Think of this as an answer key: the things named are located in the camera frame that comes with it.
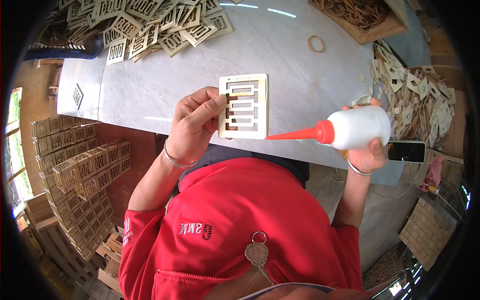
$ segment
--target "glue bottle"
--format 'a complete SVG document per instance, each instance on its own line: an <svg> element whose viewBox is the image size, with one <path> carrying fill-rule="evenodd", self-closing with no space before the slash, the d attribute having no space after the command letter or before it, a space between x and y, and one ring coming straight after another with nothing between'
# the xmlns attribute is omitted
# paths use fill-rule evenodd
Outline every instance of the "glue bottle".
<svg viewBox="0 0 480 300"><path fill-rule="evenodd" d="M318 121L314 128L267 136L267 140L317 139L338 150L368 149L378 137L382 146L390 139L390 120L383 108L363 106L337 111L327 120Z"/></svg>

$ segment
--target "phone screen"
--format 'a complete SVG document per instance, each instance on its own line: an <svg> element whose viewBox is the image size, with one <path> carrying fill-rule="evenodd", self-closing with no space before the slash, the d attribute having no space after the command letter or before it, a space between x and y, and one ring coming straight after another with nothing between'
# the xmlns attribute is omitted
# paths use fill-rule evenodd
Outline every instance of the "phone screen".
<svg viewBox="0 0 480 300"><path fill-rule="evenodd" d="M425 158L424 143L392 143L388 146L388 159L422 163Z"/></svg>

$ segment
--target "hand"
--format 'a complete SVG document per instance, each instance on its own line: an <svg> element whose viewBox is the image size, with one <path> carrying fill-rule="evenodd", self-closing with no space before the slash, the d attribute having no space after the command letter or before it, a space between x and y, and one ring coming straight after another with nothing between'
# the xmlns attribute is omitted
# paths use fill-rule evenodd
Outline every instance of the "hand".
<svg viewBox="0 0 480 300"><path fill-rule="evenodd" d="M218 115L226 105L227 97L218 95L218 88L212 86L180 100L165 146L168 155L181 165L200 159L218 129Z"/></svg>
<svg viewBox="0 0 480 300"><path fill-rule="evenodd" d="M368 104L354 105L353 108L359 108ZM375 98L370 99L370 105L382 106L382 103ZM352 109L349 106L344 105L342 110ZM368 150L349 150L348 158L354 167L363 173L372 173L378 168L381 168L387 162L385 150L382 147L382 143L379 138L374 138L368 145Z"/></svg>

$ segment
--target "marble table top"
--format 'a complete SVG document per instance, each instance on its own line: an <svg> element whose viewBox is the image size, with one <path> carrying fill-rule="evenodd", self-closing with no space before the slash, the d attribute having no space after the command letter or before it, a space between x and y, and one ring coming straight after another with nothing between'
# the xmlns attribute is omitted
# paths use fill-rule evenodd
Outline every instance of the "marble table top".
<svg viewBox="0 0 480 300"><path fill-rule="evenodd" d="M241 4L222 6L232 33L197 48L188 47L173 58L160 50L136 63L125 60L106 66L104 50L94 60L65 60L57 112L168 134L175 105L182 97L206 85L218 86L223 76L268 73L272 135L313 127L368 93L368 86L373 85L372 43L359 45L306 0L246 0ZM309 50L311 35L322 38L324 52ZM358 80L360 74L365 82ZM71 96L76 84L84 93L79 110ZM316 140L228 141L214 136L211 142L348 168L337 150ZM388 162L374 172L372 182L396 185L403 165Z"/></svg>

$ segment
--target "bangle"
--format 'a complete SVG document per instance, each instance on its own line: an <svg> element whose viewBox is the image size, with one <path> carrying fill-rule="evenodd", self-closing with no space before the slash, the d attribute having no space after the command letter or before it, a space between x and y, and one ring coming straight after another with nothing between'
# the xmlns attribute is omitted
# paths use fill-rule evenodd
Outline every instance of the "bangle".
<svg viewBox="0 0 480 300"><path fill-rule="evenodd" d="M363 173L362 171L360 171L360 170L358 170L356 167L354 167L354 166L352 165L352 163L350 162L350 158L348 157L348 154L347 154L347 162L348 162L348 165L350 166L350 168L352 168L352 170L353 170L355 173L359 174L359 175L362 175L362 176L370 176L370 175L373 174L373 172L372 172L372 173Z"/></svg>
<svg viewBox="0 0 480 300"><path fill-rule="evenodd" d="M192 162L191 164L189 164L188 166L184 166L184 165L181 165L179 164L178 162L174 161L170 155L168 155L168 152L167 152L167 141L168 139L165 140L165 144L163 144L163 152L165 153L165 157L168 159L169 162L171 162L173 165L175 165L176 167L179 167L179 168L183 168L183 169L188 169L188 168L191 168L193 166L195 166L197 164L197 161L198 160L195 160L194 162Z"/></svg>

